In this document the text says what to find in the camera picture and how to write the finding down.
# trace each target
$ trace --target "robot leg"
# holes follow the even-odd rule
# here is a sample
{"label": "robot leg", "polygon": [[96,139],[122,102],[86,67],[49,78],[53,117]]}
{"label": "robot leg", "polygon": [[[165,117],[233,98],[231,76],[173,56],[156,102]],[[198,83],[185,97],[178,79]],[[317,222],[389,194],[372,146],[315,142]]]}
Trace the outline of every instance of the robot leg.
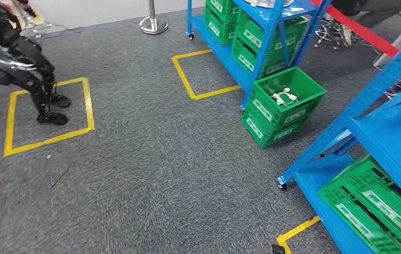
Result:
{"label": "robot leg", "polygon": [[64,114],[54,113],[50,111],[41,81],[36,79],[25,83],[22,80],[13,79],[12,84],[19,86],[31,93],[32,102],[39,111],[39,116],[37,117],[37,121],[39,123],[64,125],[68,122],[68,118]]}
{"label": "robot leg", "polygon": [[10,70],[8,73],[0,69],[0,85],[8,86],[10,84],[19,86],[31,93],[32,102],[39,112],[37,117],[39,123],[64,125],[68,122],[68,118],[64,114],[50,111],[41,82],[28,72]]}
{"label": "robot leg", "polygon": [[71,105],[71,100],[68,97],[57,94],[54,66],[42,54],[41,47],[38,44],[20,37],[13,43],[11,53],[15,56],[28,57],[34,60],[38,68],[37,71],[42,76],[44,92],[51,104],[58,107]]}

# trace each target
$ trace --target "green plastic crate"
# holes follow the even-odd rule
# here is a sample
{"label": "green plastic crate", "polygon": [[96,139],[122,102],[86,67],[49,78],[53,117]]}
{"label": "green plastic crate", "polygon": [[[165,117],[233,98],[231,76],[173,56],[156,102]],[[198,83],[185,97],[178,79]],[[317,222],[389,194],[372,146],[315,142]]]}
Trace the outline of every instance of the green plastic crate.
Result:
{"label": "green plastic crate", "polygon": [[206,0],[205,6],[225,23],[236,23],[240,8],[233,0]]}
{"label": "green plastic crate", "polygon": [[401,189],[373,158],[341,178],[343,185],[401,239]]}
{"label": "green plastic crate", "polygon": [[[236,36],[233,39],[232,44],[232,58],[248,73],[252,73],[256,60],[257,53],[252,50],[247,44],[245,44],[241,37]],[[288,48],[288,58],[291,58],[294,54],[295,46]],[[284,70],[285,65],[283,62],[282,51],[275,51],[271,54],[267,54],[259,78],[268,77],[278,71]]]}
{"label": "green plastic crate", "polygon": [[208,6],[205,7],[205,25],[221,46],[232,43],[235,37],[236,23],[225,23]]}
{"label": "green plastic crate", "polygon": [[[277,105],[270,95],[285,87],[298,99],[289,105]],[[266,129],[278,129],[311,115],[325,94],[326,90],[316,81],[298,67],[292,67],[255,81],[247,105]]]}
{"label": "green plastic crate", "polygon": [[266,148],[299,131],[305,124],[307,118],[300,119],[279,130],[265,130],[252,112],[245,112],[241,120],[258,146]]}
{"label": "green plastic crate", "polygon": [[[297,46],[301,40],[302,35],[306,29],[308,20],[304,17],[297,17],[294,19],[285,20],[285,36],[286,45]],[[240,10],[238,14],[238,23],[236,25],[236,33],[242,38],[243,42],[247,44],[252,50],[258,52],[261,48],[264,29],[262,29],[255,21],[253,21],[247,14]],[[280,51],[281,38],[276,31],[268,53]]]}
{"label": "green plastic crate", "polygon": [[375,253],[401,254],[401,239],[342,187],[340,179],[320,189],[318,195]]}

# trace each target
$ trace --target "yellow floor tape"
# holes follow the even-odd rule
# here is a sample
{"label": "yellow floor tape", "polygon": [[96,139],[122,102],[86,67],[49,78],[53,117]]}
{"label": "yellow floor tape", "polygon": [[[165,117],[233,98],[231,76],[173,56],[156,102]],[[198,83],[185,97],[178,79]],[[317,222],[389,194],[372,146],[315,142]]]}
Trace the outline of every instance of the yellow floor tape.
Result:
{"label": "yellow floor tape", "polygon": [[309,221],[305,221],[304,223],[300,224],[299,226],[289,230],[289,232],[285,234],[281,234],[277,236],[276,240],[278,242],[278,245],[283,246],[285,248],[285,253],[286,254],[291,254],[291,250],[288,247],[288,244],[286,243],[287,240],[292,238],[293,236],[299,234],[300,232],[304,231],[305,229],[309,228],[310,226],[314,225],[316,222],[320,221],[318,216],[312,218]]}
{"label": "yellow floor tape", "polygon": [[191,85],[188,82],[188,79],[187,79],[184,71],[182,70],[182,67],[180,66],[179,59],[186,58],[186,57],[198,56],[198,55],[202,55],[202,54],[206,54],[206,53],[210,53],[210,52],[212,52],[211,49],[205,49],[205,50],[201,50],[201,51],[195,51],[195,52],[176,55],[176,56],[171,57],[172,63],[176,67],[176,70],[177,70],[177,73],[179,74],[180,80],[182,80],[182,83],[188,93],[188,96],[191,99],[204,99],[204,98],[211,97],[214,95],[223,94],[223,93],[227,93],[227,92],[230,92],[233,90],[240,89],[240,86],[236,85],[236,86],[229,86],[226,88],[221,88],[218,90],[214,90],[214,91],[199,94],[199,95],[196,95],[194,93],[193,89],[191,88]]}
{"label": "yellow floor tape", "polygon": [[57,86],[64,86],[73,83],[82,83],[83,91],[84,91],[84,100],[85,100],[85,111],[87,117],[87,128],[72,131],[70,133],[65,133],[59,135],[57,137],[53,137],[47,140],[43,140],[33,144],[26,144],[20,147],[13,148],[13,140],[14,140],[14,121],[15,121],[15,107],[17,102],[17,96],[21,94],[27,94],[28,91],[20,90],[11,93],[11,99],[9,103],[9,110],[7,113],[7,127],[6,127],[6,139],[4,143],[4,156],[14,155],[19,152],[28,151],[37,147],[41,147],[45,144],[55,143],[61,140],[73,138],[82,134],[85,134],[91,130],[95,129],[95,120],[93,118],[93,108],[92,108],[92,98],[90,96],[90,87],[88,84],[87,78],[75,78],[67,81],[62,81],[57,84]]}

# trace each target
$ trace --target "red rail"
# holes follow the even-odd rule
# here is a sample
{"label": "red rail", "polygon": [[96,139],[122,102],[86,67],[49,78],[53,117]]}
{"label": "red rail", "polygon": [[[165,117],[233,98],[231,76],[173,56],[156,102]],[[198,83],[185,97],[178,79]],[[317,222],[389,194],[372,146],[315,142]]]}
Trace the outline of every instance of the red rail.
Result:
{"label": "red rail", "polygon": [[[321,2],[321,0],[310,0],[310,1],[315,5],[319,5],[319,3]],[[358,24],[351,18],[345,16],[335,7],[330,5],[326,12],[333,18],[335,18],[336,20],[338,20],[339,22],[350,28],[359,37],[363,38],[364,40],[372,44],[375,48],[382,51],[391,58],[394,57],[399,52],[399,50],[395,46],[392,46],[388,41],[374,34],[372,31]]]}

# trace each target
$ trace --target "black robot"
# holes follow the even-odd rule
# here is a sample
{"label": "black robot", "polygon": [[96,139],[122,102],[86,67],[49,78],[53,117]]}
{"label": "black robot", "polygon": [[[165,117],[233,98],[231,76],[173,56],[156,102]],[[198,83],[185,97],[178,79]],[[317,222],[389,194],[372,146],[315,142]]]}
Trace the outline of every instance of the black robot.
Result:
{"label": "black robot", "polygon": [[[14,0],[28,4],[28,0]],[[17,23],[14,29],[10,22]],[[16,85],[31,93],[39,111],[39,123],[64,125],[68,118],[51,111],[51,105],[68,107],[69,98],[57,94],[54,66],[43,56],[41,47],[20,35],[18,19],[0,4],[0,84]]]}

